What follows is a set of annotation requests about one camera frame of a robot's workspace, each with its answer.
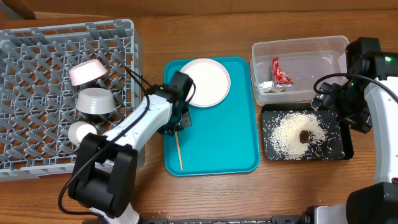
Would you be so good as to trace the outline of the small pink bowl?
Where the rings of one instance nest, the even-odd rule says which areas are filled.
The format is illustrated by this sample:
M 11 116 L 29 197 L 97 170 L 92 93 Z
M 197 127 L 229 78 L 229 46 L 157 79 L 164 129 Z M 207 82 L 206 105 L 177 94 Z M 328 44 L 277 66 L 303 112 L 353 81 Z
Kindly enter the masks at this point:
M 97 59 L 92 59 L 72 67 L 69 70 L 70 80 L 73 86 L 93 81 L 105 75 L 107 69 Z

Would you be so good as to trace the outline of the large white plate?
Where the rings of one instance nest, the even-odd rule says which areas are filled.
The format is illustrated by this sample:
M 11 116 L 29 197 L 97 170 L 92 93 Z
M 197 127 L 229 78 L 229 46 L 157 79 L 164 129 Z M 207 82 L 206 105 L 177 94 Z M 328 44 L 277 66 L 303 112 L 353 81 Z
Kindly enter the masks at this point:
M 192 106 L 215 106 L 226 98 L 231 88 L 231 78 L 227 69 L 213 59 L 192 60 L 184 65 L 180 72 L 188 75 L 195 84 L 187 96 L 187 101 Z

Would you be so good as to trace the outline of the white cup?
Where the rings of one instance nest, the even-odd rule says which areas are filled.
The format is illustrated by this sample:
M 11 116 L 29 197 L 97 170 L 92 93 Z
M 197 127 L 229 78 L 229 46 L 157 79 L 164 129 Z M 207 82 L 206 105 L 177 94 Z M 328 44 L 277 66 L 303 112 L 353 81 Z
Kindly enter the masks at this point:
M 96 128 L 84 121 L 77 121 L 69 127 L 68 138 L 72 144 L 79 145 L 82 139 L 89 133 L 97 134 Z

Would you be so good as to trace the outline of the brown food scrap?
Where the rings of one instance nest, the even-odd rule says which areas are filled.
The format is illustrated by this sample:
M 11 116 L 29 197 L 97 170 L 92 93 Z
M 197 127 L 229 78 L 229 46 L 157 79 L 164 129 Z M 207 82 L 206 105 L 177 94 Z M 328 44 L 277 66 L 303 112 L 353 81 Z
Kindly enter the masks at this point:
M 302 144 L 310 144 L 313 139 L 313 133 L 309 130 L 302 130 L 299 134 L 299 140 Z

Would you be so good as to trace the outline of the red snack wrapper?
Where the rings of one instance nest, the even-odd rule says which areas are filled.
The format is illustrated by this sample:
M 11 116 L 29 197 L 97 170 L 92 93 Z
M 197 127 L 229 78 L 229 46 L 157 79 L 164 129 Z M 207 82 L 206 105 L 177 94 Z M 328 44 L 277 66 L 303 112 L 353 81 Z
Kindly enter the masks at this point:
M 279 58 L 272 60 L 272 78 L 275 85 L 293 85 L 292 79 L 280 68 Z

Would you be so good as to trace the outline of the grey bowl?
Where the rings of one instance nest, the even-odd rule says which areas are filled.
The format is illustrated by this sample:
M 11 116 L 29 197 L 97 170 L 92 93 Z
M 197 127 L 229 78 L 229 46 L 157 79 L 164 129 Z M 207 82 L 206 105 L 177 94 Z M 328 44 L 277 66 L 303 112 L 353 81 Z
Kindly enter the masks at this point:
M 103 88 L 86 88 L 79 92 L 75 108 L 87 114 L 108 114 L 116 107 L 113 94 Z

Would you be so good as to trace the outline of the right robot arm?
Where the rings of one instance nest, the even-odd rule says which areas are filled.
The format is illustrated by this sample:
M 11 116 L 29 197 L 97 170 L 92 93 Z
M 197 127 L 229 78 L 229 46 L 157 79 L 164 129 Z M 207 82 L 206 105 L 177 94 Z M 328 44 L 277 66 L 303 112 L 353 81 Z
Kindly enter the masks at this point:
M 313 206 L 302 223 L 397 223 L 397 54 L 379 39 L 360 37 L 346 46 L 346 83 L 318 79 L 311 106 L 331 110 L 353 130 L 374 133 L 374 184 L 349 194 L 346 203 Z

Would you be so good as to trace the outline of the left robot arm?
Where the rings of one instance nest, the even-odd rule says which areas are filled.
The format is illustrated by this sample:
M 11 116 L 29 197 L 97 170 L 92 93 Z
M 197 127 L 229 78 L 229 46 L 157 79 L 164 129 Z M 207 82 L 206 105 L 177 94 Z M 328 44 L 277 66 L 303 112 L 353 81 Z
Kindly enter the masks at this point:
M 71 178 L 58 196 L 65 214 L 79 215 L 62 204 L 63 196 L 88 208 L 98 223 L 142 223 L 131 200 L 140 151 L 155 134 L 174 136 L 191 125 L 188 104 L 196 91 L 192 78 L 175 72 L 168 84 L 144 88 L 141 104 L 102 136 L 87 134 L 80 143 Z

